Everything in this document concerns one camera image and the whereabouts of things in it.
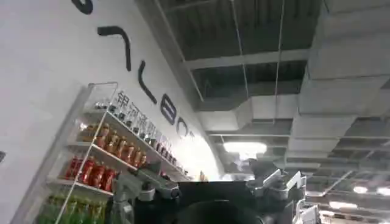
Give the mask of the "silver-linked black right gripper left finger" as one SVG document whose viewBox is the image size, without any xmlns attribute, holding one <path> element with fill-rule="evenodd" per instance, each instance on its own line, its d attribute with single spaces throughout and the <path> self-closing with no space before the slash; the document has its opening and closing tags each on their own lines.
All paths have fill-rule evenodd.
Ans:
<svg viewBox="0 0 390 224">
<path fill-rule="evenodd" d="M 127 169 L 113 179 L 112 223 L 153 223 L 164 206 L 175 206 L 179 185 L 163 178 L 150 165 Z"/>
</svg>

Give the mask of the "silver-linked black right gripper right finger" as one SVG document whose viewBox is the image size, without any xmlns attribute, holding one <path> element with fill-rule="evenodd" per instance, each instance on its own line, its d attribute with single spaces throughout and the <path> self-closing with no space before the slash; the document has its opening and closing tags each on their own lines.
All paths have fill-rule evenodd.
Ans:
<svg viewBox="0 0 390 224">
<path fill-rule="evenodd" d="M 290 175 L 271 160 L 250 159 L 249 167 L 254 178 L 246 187 L 255 198 L 257 223 L 319 223 L 318 207 L 306 204 L 305 175 Z"/>
</svg>

